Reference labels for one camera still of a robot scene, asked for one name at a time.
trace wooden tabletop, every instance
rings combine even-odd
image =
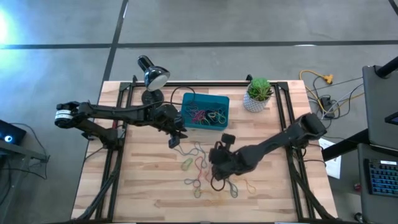
[[[310,112],[303,81],[289,83],[294,115],[299,117]],[[104,82],[99,105],[116,106],[120,82]],[[162,88],[165,99],[170,98],[174,87]],[[144,88],[135,87],[133,105],[141,105]],[[275,97],[264,111],[251,113],[243,107],[246,87],[195,87],[197,93],[228,96],[229,122],[223,132],[236,136],[231,150],[249,144],[258,144],[280,132],[279,114]],[[176,91],[173,102],[181,102],[183,88]],[[289,117],[282,93],[286,121]],[[96,123],[110,128],[112,121],[96,119]],[[200,142],[209,152],[211,146],[221,139],[221,131],[189,129],[188,139],[181,147],[185,152]],[[128,126],[116,199],[114,222],[273,222],[296,221],[292,186],[286,161],[285,149],[279,148],[264,156],[256,170],[231,176],[238,188],[238,197],[232,198],[229,185],[221,192],[211,189],[204,176],[200,178],[202,194],[195,198],[193,186],[184,184],[186,178],[194,179],[199,171],[192,164],[182,171],[181,164],[188,158],[168,148],[169,136],[152,127]],[[101,147],[99,141],[90,142],[87,154]],[[81,215],[98,193],[101,185],[106,150],[90,157],[83,166],[80,184],[73,207],[72,218]],[[305,159],[321,159],[318,147],[308,147]],[[308,181],[312,192],[327,211],[336,217],[336,208],[331,194],[325,166],[321,162],[306,162]],[[246,184],[256,188],[256,192]],[[300,192],[304,214],[307,214],[305,199]],[[104,215],[108,211],[106,198]]]

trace keyboard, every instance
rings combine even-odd
[[[365,159],[364,167],[370,194],[398,197],[396,161]]]

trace concrete floor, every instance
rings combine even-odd
[[[110,44],[121,5],[122,0],[3,0],[0,44]],[[398,17],[387,0],[130,0],[119,43],[397,38]],[[311,69],[334,74],[338,83],[360,77],[362,66],[382,65],[396,52],[398,45],[118,49],[109,79],[137,75],[142,80],[136,58],[146,54],[168,68],[172,80],[242,80],[248,73],[294,80],[299,71]],[[69,219],[87,142],[77,130],[55,127],[55,105],[96,102],[108,55],[109,49],[0,50],[0,94],[5,96],[0,119],[32,126],[51,155],[49,179],[26,176],[9,223]],[[313,79],[305,75],[308,85]],[[360,83],[320,94],[338,99]],[[348,116],[333,122],[329,136],[348,137],[364,129],[364,121],[364,98],[358,98]],[[25,144],[39,151],[30,135]],[[339,217],[345,220],[360,210],[352,191],[357,167],[356,152],[346,154],[341,180],[330,179]]]

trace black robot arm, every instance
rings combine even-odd
[[[78,103],[76,101],[58,104],[55,115],[55,125],[60,128],[77,128],[83,131],[83,136],[95,136],[107,148],[120,147],[122,133],[113,128],[103,128],[88,120],[90,118],[111,119],[125,121],[135,126],[152,126],[159,131],[170,135],[169,147],[180,144],[180,139],[187,138],[182,134],[186,131],[180,112],[170,104],[155,107],[154,105],[130,106],[128,108],[115,108],[112,106],[92,105],[91,103]]]
[[[231,152],[230,146],[235,136],[224,134],[221,142],[216,142],[210,149],[209,160],[213,164],[211,172],[216,180],[227,179],[231,174],[241,175],[254,170],[262,158],[273,150],[286,145],[303,148],[309,140],[319,139],[326,133],[326,129],[315,114],[305,114],[291,124],[286,130],[266,141],[244,146]]]

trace table leg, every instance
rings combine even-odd
[[[350,152],[356,149],[356,146],[359,143],[365,143],[365,144],[370,143],[368,129],[360,131],[354,134],[353,136],[322,150],[323,160],[329,161],[344,153]]]

